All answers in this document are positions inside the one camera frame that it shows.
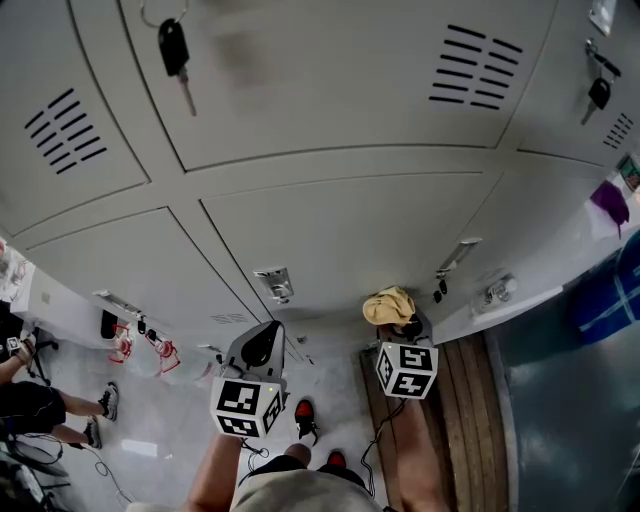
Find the black shorts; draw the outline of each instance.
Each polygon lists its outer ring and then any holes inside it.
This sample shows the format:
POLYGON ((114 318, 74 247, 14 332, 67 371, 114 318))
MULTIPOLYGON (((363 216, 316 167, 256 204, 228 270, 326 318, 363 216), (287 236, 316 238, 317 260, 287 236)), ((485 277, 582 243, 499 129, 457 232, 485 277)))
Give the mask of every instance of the black shorts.
POLYGON ((0 420, 11 434, 50 434, 67 419, 60 393, 34 382, 0 386, 0 420))
MULTIPOLYGON (((282 471, 293 471, 295 469, 306 469, 306 468, 304 467, 302 462, 300 462, 295 457, 291 457, 290 455, 279 455, 272 461, 267 462, 261 468, 256 469, 249 476, 252 477, 255 475, 264 475, 266 473, 280 473, 282 471)), ((345 480, 349 480, 349 482, 353 482, 354 484, 359 485, 360 487, 365 489, 362 478, 360 478, 350 469, 341 468, 340 466, 325 464, 317 471, 319 471, 320 473, 329 473, 330 475, 344 478, 345 480)))

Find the floor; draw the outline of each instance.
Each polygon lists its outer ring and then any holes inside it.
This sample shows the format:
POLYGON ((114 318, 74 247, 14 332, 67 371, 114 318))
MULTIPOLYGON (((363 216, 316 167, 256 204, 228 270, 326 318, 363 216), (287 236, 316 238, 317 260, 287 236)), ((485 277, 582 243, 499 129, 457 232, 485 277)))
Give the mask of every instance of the floor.
MULTIPOLYGON (((366 481, 360 457, 373 438, 366 391, 357 358, 314 360, 285 367, 291 393, 287 409, 278 418, 269 438, 250 442, 267 448, 270 458, 281 454, 297 440, 293 409, 302 397, 311 397, 316 408, 320 440, 313 448, 311 468, 324 464, 332 448, 341 448, 348 466, 366 481)), ((100 455, 119 484, 137 501, 178 507, 188 493, 203 453, 216 429, 209 415, 211 382, 198 385, 169 385, 141 378, 123 366, 107 361, 106 353, 63 342, 59 352, 48 351, 45 372, 53 386, 69 394, 97 400, 109 380, 118 383, 121 402, 118 421, 100 419, 104 447, 100 455)), ((68 416, 67 425, 78 430, 84 420, 68 416)), ((46 448, 56 452, 49 443, 46 448)), ((249 453, 243 450, 238 479, 247 472, 249 453)), ((113 482, 94 469, 97 460, 87 451, 65 447, 61 463, 70 474, 72 487, 62 490, 70 511, 113 512, 116 496, 113 482)), ((377 451, 368 461, 374 468, 376 501, 387 505, 384 480, 377 451)), ((259 467, 266 459, 257 458, 259 467)))
POLYGON ((614 510, 638 454, 640 322, 585 346, 566 321, 569 298, 487 333, 511 395, 520 512, 614 510))

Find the towel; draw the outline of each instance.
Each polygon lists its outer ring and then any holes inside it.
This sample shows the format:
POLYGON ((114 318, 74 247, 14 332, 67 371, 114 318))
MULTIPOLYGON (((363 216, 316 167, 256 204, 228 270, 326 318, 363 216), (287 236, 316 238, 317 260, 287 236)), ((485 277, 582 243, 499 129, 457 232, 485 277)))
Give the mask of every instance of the towel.
POLYGON ((395 324, 404 327, 415 312, 413 299, 397 286, 376 293, 362 306, 362 314, 373 325, 395 324))

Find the key fob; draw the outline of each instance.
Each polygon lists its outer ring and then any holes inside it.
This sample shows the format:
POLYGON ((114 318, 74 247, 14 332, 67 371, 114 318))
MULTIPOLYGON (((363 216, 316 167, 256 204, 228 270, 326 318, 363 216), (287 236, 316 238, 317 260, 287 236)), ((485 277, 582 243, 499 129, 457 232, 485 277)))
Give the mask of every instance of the key fob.
POLYGON ((158 46, 167 75, 177 76, 189 61, 189 50, 180 23, 170 18, 160 25, 158 46))
POLYGON ((604 78, 597 78, 591 89, 589 89, 589 98, 593 101, 594 105, 600 110, 603 110, 609 102, 611 97, 611 86, 604 78))

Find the car key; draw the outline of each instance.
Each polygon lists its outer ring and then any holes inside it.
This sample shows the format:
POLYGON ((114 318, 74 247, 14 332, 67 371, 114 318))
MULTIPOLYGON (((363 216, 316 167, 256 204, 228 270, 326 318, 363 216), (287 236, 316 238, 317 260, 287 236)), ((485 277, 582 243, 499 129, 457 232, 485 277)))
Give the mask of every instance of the car key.
POLYGON ((584 126, 596 110, 603 110, 604 107, 607 106, 610 97, 611 86, 609 85, 609 82, 604 78, 597 78, 595 82, 593 82, 591 89, 589 89, 589 106, 587 107, 587 113, 582 118, 582 121, 580 121, 580 124, 584 126))
POLYGON ((160 54, 167 70, 167 75, 177 76, 184 97, 192 116, 197 115, 196 106, 189 90, 189 75, 186 64, 189 61, 189 50, 180 23, 170 18, 160 25, 158 32, 160 54))

